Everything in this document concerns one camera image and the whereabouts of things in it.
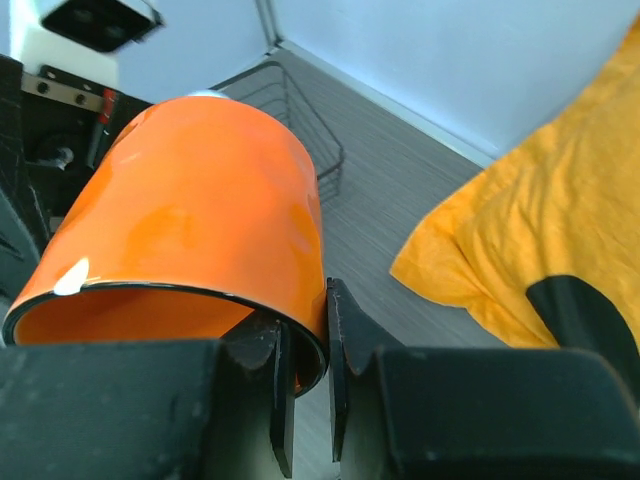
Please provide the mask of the orange mug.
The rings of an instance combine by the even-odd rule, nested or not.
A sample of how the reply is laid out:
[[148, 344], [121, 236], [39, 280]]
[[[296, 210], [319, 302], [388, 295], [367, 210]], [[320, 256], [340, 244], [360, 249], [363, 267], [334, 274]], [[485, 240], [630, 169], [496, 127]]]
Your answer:
[[316, 172], [282, 123], [214, 95], [119, 134], [10, 307], [8, 345], [219, 338], [254, 313], [289, 324], [296, 391], [327, 368]]

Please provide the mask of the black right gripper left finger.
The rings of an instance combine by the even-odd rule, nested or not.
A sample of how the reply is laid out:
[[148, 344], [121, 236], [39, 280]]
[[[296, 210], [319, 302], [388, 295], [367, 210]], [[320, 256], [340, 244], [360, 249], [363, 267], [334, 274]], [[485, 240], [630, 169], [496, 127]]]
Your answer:
[[253, 314], [219, 340], [9, 347], [5, 479], [285, 479], [295, 348]]

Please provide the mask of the black wire dish rack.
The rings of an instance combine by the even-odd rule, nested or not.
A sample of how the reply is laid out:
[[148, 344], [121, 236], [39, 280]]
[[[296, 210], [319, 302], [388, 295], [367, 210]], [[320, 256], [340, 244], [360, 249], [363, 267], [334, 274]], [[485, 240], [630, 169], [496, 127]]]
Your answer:
[[339, 195], [344, 146], [281, 63], [265, 61], [214, 85], [213, 89], [286, 126], [314, 163], [320, 200], [326, 203]]

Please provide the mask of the white ribbed bowl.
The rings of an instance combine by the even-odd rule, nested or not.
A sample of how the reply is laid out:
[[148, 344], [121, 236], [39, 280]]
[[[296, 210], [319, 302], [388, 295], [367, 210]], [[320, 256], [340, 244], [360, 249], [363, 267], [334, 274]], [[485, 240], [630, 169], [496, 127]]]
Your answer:
[[194, 91], [188, 94], [189, 97], [210, 97], [210, 98], [222, 98], [229, 99], [229, 96], [224, 94], [223, 92], [211, 89], [204, 89]]

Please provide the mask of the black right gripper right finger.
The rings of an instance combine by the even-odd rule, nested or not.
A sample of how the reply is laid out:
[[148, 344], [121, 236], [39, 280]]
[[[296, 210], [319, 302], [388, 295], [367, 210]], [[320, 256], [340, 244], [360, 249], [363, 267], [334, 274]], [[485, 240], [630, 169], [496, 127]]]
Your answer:
[[406, 346], [333, 278], [327, 318], [342, 478], [638, 477], [638, 413], [600, 357]]

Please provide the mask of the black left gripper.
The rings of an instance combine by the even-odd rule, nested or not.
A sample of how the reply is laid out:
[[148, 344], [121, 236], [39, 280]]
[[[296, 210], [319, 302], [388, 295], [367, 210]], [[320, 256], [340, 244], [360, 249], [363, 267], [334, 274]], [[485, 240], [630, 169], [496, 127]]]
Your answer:
[[20, 293], [115, 137], [149, 102], [1, 59], [1, 297]]

